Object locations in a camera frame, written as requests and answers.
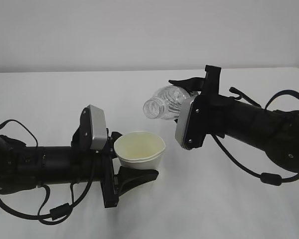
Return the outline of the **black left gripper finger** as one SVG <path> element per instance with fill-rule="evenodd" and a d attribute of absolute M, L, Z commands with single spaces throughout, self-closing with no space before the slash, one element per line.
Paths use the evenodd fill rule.
<path fill-rule="evenodd" d="M 117 132 L 117 131 L 113 131 L 111 133 L 111 142 L 115 143 L 117 139 L 119 139 L 121 136 L 123 136 L 121 133 Z"/>
<path fill-rule="evenodd" d="M 121 166 L 116 174 L 116 191 L 118 196 L 138 187 L 155 181 L 159 172 L 154 169 L 140 170 Z"/>

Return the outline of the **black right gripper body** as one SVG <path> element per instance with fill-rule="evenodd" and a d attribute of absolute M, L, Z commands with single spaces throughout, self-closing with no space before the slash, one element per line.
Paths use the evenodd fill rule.
<path fill-rule="evenodd" d="M 203 89 L 195 98 L 194 112 L 190 118 L 190 124 L 194 124 L 197 128 L 202 143 L 208 134 L 225 137 L 224 112 L 233 102 L 231 97 L 219 94 L 221 68 L 207 65 L 205 73 Z"/>

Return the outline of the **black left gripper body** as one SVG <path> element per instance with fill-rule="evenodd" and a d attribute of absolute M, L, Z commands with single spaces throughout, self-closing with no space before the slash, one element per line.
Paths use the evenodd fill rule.
<path fill-rule="evenodd" d="M 102 189 L 103 202 L 105 208 L 116 207 L 119 196 L 116 191 L 116 175 L 113 168 L 113 159 L 116 158 L 114 151 L 114 143 L 111 142 L 111 135 L 107 129 L 108 137 L 106 144 L 102 150 L 86 150 L 82 151 L 79 146 L 79 129 L 77 129 L 72 137 L 71 147 L 79 150 L 81 154 L 78 156 L 80 160 L 87 158 L 88 181 L 86 188 L 77 200 L 72 201 L 72 206 L 76 207 L 87 195 L 92 182 L 99 181 Z"/>

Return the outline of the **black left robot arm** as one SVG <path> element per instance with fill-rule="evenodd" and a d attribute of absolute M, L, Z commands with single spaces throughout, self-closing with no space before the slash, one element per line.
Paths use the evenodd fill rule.
<path fill-rule="evenodd" d="M 120 133 L 107 136 L 103 149 L 82 151 L 86 137 L 75 132 L 71 146 L 26 146 L 17 139 L 0 135 L 0 195 L 31 190 L 37 186 L 99 181 L 105 208 L 116 207 L 127 191 L 157 179 L 154 169 L 121 166 L 114 173 L 114 142 Z"/>

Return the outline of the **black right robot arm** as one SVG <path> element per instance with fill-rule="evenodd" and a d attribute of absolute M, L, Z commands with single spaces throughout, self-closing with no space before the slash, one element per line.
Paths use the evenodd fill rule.
<path fill-rule="evenodd" d="M 299 111 L 270 111 L 238 89 L 219 93 L 221 68 L 205 66 L 204 78 L 170 80 L 188 93 L 176 120 L 175 138 L 184 149 L 200 148 L 209 134 L 232 137 L 265 152 L 279 167 L 299 174 Z"/>

